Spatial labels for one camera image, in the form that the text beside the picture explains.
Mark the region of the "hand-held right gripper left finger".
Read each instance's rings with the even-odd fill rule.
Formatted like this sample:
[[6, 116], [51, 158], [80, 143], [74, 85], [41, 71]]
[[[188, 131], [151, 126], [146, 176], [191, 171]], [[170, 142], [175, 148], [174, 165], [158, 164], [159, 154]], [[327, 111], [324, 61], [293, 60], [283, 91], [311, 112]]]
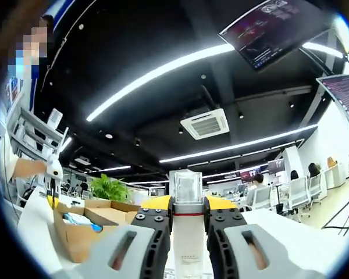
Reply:
[[86, 260], [55, 278], [162, 278], [170, 250], [173, 198], [161, 196], [140, 208], [133, 221], [103, 229]]

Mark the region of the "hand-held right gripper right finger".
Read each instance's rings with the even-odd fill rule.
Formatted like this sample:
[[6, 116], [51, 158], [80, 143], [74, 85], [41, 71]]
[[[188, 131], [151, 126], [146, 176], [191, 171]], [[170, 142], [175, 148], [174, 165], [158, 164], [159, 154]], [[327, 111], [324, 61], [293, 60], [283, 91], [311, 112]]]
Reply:
[[286, 247], [257, 224], [248, 224], [237, 206], [204, 197], [207, 250], [214, 278], [325, 278], [289, 259]]

